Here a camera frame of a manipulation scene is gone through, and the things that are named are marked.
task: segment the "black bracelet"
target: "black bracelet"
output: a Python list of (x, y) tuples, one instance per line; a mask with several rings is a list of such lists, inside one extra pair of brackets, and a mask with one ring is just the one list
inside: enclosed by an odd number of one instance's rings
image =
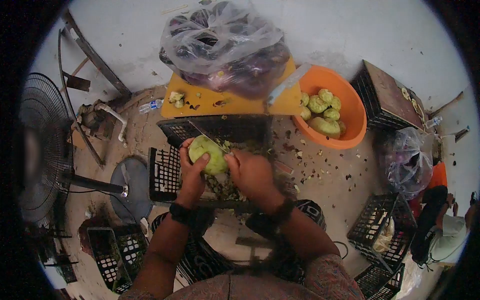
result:
[(275, 225), (280, 226), (283, 223), (290, 220), (292, 211), (295, 208), (295, 203), (290, 199), (285, 199), (285, 201), (278, 207), (273, 215), (270, 218), (273, 220)]
[(187, 226), (189, 225), (189, 221), (193, 214), (193, 211), (191, 209), (185, 208), (177, 203), (172, 203), (170, 205), (169, 211), (172, 216), (172, 220)]

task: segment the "orange cloth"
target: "orange cloth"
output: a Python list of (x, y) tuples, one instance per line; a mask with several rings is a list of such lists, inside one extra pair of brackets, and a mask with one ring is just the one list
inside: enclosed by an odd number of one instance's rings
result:
[[(447, 173), (445, 169), (445, 163), (441, 162), (433, 166), (433, 174), (430, 183), (428, 184), (425, 190), (434, 188), (439, 185), (447, 186)], [(423, 190), (417, 197), (409, 201), (410, 209), (412, 210), (412, 214), (415, 218), (418, 218), (421, 213), (421, 198), (423, 196)]]
[(438, 163), (435, 166), (433, 166), (432, 180), (430, 180), (430, 183), (428, 184), (427, 189), (431, 189), (439, 185), (444, 185), (448, 187), (447, 172), (445, 169), (444, 162)]

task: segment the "yellow cutting board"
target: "yellow cutting board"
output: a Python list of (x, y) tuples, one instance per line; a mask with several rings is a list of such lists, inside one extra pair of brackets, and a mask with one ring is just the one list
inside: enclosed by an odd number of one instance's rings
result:
[[(293, 58), (287, 62), (287, 67), (282, 77), (278, 79), (277, 85), (282, 83), (290, 74), (295, 71), (295, 63)], [(168, 102), (171, 92), (179, 92), (185, 94), (185, 104), (182, 108), (175, 108), (173, 103)], [(275, 103), (268, 108), (268, 114), (272, 115), (299, 115), (300, 108), (300, 85), (296, 83), (292, 88), (285, 89), (276, 99)], [(214, 106), (217, 101), (226, 100), (227, 104), (223, 106)], [(197, 110), (191, 109), (200, 105)], [(264, 114), (265, 101), (248, 100), (240, 96), (223, 92), (218, 93), (209, 89), (194, 86), (183, 81), (178, 75), (173, 73), (167, 92), (165, 93), (165, 101), (162, 106), (162, 116), (165, 118), (187, 117), (187, 116), (204, 116), (204, 115), (228, 115), (228, 114)]]

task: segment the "plastic bottle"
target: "plastic bottle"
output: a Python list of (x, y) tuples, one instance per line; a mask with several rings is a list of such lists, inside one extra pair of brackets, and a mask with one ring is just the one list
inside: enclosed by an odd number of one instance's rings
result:
[(440, 122), (442, 121), (442, 117), (435, 117), (431, 120), (428, 120), (426, 123), (425, 123), (425, 126), (428, 128), (431, 128), (433, 126), (437, 126), (438, 124), (440, 124)]
[(153, 100), (150, 103), (145, 103), (138, 108), (140, 114), (146, 114), (147, 112), (162, 107), (163, 99)]

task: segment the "orange bowl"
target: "orange bowl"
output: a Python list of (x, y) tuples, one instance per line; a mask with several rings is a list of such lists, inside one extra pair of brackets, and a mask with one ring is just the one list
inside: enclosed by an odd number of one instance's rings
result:
[(367, 131), (367, 114), (359, 95), (353, 87), (335, 71), (312, 66), (300, 78), (300, 90), (315, 95), (326, 88), (342, 101), (340, 121), (345, 123), (347, 131), (339, 139), (333, 139), (313, 130), (300, 116), (294, 116), (293, 122), (311, 141), (334, 149), (349, 149), (358, 145)]

